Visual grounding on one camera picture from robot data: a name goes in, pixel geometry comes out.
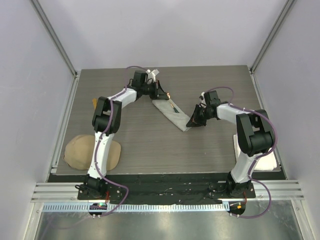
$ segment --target gray floor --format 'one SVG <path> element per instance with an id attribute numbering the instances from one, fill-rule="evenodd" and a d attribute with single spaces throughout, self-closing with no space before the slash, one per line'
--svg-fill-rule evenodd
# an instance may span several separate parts
<path id="1" fill-rule="evenodd" d="M 247 66 L 159 67 L 158 79 L 164 91 L 189 116 L 199 95 L 213 87 L 234 89 L 233 103 L 259 109 L 259 102 Z M 91 124 L 93 98 L 112 96 L 125 85 L 124 69 L 82 70 L 66 130 L 56 174 L 86 174 L 63 160 L 66 144 L 75 136 L 94 134 Z M 134 70 L 128 71 L 128 78 Z M 231 93 L 219 89 L 222 101 Z M 235 165 L 233 135 L 236 126 L 211 119 L 206 127 L 182 132 L 152 104 L 148 96 L 122 110 L 121 125 L 114 140 L 121 144 L 118 166 L 110 174 L 229 172 Z"/>
<path id="2" fill-rule="evenodd" d="M 267 201 L 248 201 L 244 215 L 254 216 Z M 272 201 L 262 217 L 238 219 L 225 211 L 113 213 L 101 219 L 84 212 L 44 212 L 37 240 L 303 240 L 291 201 Z"/>

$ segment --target beige cushion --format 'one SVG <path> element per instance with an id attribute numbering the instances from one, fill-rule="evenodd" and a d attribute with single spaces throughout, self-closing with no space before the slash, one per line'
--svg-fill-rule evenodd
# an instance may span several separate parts
<path id="1" fill-rule="evenodd" d="M 95 136 L 78 135 L 74 137 L 65 147 L 63 160 L 72 168 L 77 170 L 88 170 L 91 164 L 95 148 Z M 121 146 L 112 141 L 106 163 L 106 170 L 114 169 L 120 158 Z"/>

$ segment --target cloth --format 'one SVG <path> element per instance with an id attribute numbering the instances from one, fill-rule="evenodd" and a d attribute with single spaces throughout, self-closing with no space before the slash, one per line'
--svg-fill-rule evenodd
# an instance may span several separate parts
<path id="1" fill-rule="evenodd" d="M 238 135 L 233 135 L 233 145 L 234 145 L 234 153 L 235 153 L 235 160 L 238 160 L 240 155 L 240 147 L 238 144 Z M 263 156 L 258 160 L 258 163 L 255 165 L 254 170 L 258 171 L 272 171 L 277 167 L 277 160 L 275 154 L 272 152 L 267 156 Z"/>
<path id="2" fill-rule="evenodd" d="M 95 149 L 95 136 L 78 135 L 65 147 L 63 160 L 73 169 L 88 170 Z M 121 146 L 112 141 L 106 162 L 106 170 L 114 169 L 120 158 Z"/>
<path id="3" fill-rule="evenodd" d="M 181 131 L 186 132 L 190 127 L 186 127 L 190 117 L 186 115 L 171 99 L 169 100 L 153 100 L 153 105 L 156 106 L 163 115 L 166 116 L 174 125 L 176 125 Z M 178 110 L 176 113 L 171 104 Z"/>

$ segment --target towel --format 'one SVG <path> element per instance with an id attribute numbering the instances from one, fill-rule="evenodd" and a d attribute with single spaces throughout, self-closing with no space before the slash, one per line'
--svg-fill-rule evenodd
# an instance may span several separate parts
<path id="1" fill-rule="evenodd" d="M 186 127 L 190 117 L 186 115 L 171 99 L 169 100 L 153 100 L 153 105 L 156 106 L 163 115 L 166 116 L 174 125 L 176 125 L 181 131 L 186 132 L 190 127 Z M 176 113 L 171 104 L 178 110 Z"/>
<path id="2" fill-rule="evenodd" d="M 235 153 L 235 160 L 238 160 L 240 155 L 240 147 L 238 144 L 238 135 L 233 135 L 233 145 L 234 145 L 234 153 Z M 254 170 L 258 171 L 272 171 L 277 167 L 277 160 L 275 154 L 272 152 L 267 156 L 263 156 L 258 160 L 258 163 L 255 165 Z"/>

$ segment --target white wall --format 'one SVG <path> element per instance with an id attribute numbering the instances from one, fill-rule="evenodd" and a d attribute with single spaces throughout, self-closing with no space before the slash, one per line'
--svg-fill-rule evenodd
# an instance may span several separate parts
<path id="1" fill-rule="evenodd" d="M 286 0 L 39 0 L 77 70 L 251 66 Z"/>
<path id="2" fill-rule="evenodd" d="M 256 72 L 279 133 L 285 170 L 298 179 L 314 225 L 320 204 L 320 1 L 297 1 Z"/>
<path id="3" fill-rule="evenodd" d="M 22 239 L 72 82 L 28 0 L 0 7 L 0 238 Z"/>

